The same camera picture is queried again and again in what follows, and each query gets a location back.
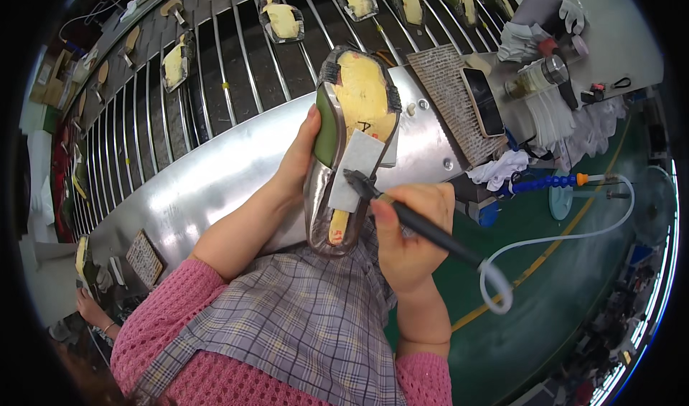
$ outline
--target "smartphone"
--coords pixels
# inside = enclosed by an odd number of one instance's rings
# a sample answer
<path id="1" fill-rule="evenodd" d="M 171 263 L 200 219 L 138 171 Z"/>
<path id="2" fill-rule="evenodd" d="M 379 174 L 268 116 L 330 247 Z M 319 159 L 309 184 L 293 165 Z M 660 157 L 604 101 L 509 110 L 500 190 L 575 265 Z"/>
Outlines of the smartphone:
<path id="1" fill-rule="evenodd" d="M 491 87 L 488 85 L 486 74 L 481 70 L 467 67 L 460 68 L 460 72 L 467 86 L 471 104 L 476 111 L 481 134 L 486 138 L 505 135 L 505 125 L 497 109 Z"/>

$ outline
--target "plaid shirt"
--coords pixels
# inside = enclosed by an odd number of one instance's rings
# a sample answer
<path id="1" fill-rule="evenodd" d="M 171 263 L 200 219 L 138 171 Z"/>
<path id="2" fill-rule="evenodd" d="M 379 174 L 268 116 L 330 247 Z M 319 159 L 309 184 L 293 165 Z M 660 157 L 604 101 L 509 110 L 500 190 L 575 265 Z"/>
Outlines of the plaid shirt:
<path id="1" fill-rule="evenodd" d="M 158 398 L 197 350 L 243 361 L 335 405 L 405 405 L 383 333 L 396 298 L 366 222 L 349 255 L 308 247 L 254 260 L 185 326 L 136 384 Z"/>

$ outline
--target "conveyor belt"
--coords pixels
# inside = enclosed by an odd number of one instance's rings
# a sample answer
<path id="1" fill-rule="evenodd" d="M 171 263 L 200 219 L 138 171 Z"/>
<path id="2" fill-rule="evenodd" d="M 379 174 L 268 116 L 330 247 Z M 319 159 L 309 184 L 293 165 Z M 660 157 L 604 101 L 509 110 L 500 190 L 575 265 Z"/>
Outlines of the conveyor belt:
<path id="1" fill-rule="evenodd" d="M 110 212 L 155 174 L 194 148 L 267 109 L 314 90 L 318 70 L 338 44 L 390 50 L 401 65 L 411 52 L 452 43 L 462 54 L 497 51 L 504 22 L 479 3 L 477 28 L 463 28 L 441 0 L 427 5 L 423 31 L 405 28 L 386 0 L 374 18 L 354 23 L 335 0 L 283 0 L 304 14 L 302 43 L 273 45 L 258 23 L 258 0 L 182 0 L 196 36 L 196 60 L 185 84 L 168 94 L 160 62 L 181 35 L 160 6 L 136 23 L 135 70 L 117 56 L 126 34 L 108 51 L 101 106 L 93 91 L 83 112 L 90 201 L 76 197 L 76 235 L 90 234 Z M 76 115 L 76 104 L 67 113 Z"/>

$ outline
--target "cardboard box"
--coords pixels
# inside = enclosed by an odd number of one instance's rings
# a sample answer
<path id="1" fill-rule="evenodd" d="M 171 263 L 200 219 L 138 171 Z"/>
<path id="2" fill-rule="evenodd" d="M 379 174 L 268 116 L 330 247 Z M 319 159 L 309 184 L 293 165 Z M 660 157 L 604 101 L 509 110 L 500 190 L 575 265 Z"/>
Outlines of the cardboard box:
<path id="1" fill-rule="evenodd" d="M 44 104 L 63 109 L 74 96 L 76 83 L 72 82 L 72 74 L 76 63 L 71 58 L 72 53 L 67 50 L 58 56 L 43 95 Z"/>
<path id="2" fill-rule="evenodd" d="M 39 104 L 43 103 L 43 97 L 46 95 L 47 83 L 50 80 L 54 68 L 55 57 L 43 57 L 43 62 L 41 62 L 41 66 L 39 66 L 39 72 L 36 75 L 36 80 L 29 93 L 29 99 L 31 101 Z"/>

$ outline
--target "pink knit sweater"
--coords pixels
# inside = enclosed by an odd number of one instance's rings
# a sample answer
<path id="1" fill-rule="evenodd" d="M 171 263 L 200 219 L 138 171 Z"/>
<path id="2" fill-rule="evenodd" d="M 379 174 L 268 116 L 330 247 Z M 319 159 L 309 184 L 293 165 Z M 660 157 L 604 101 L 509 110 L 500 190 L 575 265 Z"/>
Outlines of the pink knit sweater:
<path id="1" fill-rule="evenodd" d="M 182 327 L 225 289 L 218 273 L 202 261 L 187 260 L 132 313 L 119 334 L 110 361 L 122 391 L 131 393 L 151 361 Z M 395 362 L 409 405 L 450 405 L 447 361 L 431 353 Z M 327 402 L 290 387 L 255 367 L 222 354 L 198 351 L 161 399 L 178 405 L 323 406 Z"/>

